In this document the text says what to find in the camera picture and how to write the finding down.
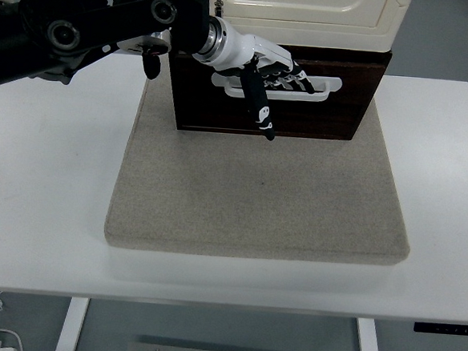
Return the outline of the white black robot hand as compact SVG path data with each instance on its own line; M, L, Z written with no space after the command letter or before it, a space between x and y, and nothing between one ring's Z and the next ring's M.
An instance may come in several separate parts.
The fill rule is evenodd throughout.
M267 88L283 87L311 95L315 92L288 50L254 34L240 34L220 17L210 17L206 43L193 58L221 76L240 80L249 114L267 140L276 136Z

